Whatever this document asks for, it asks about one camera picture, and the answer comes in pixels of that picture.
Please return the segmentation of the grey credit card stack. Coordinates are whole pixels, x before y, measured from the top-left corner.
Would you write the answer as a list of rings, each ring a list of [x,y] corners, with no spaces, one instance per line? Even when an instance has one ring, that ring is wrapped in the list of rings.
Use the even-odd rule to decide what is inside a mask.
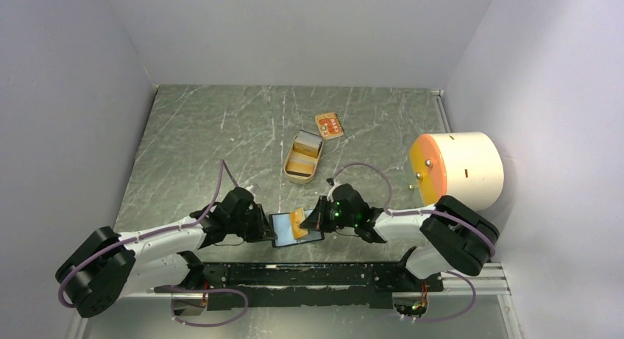
[[[323,138],[321,136],[300,130],[294,138],[293,150],[309,157],[318,157],[322,143]]]

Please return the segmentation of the black card holder wallet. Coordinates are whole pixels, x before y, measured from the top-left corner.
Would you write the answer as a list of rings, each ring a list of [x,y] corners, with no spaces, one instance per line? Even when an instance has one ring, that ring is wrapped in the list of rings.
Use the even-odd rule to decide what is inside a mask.
[[[299,208],[290,213],[271,214],[268,217],[276,238],[272,241],[273,248],[297,246],[325,239],[322,232],[302,229],[300,224],[312,213],[312,210]]]

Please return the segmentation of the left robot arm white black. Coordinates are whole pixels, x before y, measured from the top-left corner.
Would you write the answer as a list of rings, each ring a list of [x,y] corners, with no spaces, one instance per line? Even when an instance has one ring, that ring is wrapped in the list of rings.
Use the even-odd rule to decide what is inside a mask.
[[[215,290],[196,250],[235,235],[245,243],[276,239],[263,208],[245,188],[233,188],[189,216],[160,227],[93,231],[57,269],[61,304],[91,318],[118,299],[151,288],[165,291]]]

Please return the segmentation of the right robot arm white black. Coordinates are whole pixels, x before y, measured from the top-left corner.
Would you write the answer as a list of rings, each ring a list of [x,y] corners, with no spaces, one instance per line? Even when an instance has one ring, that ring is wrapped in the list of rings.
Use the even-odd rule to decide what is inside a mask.
[[[323,233],[351,228],[367,243],[413,239],[424,246],[409,249],[397,271],[405,290],[416,290],[425,278],[451,270],[477,276],[495,254],[499,229],[453,196],[411,210],[371,207],[349,184],[320,196],[298,227]]]

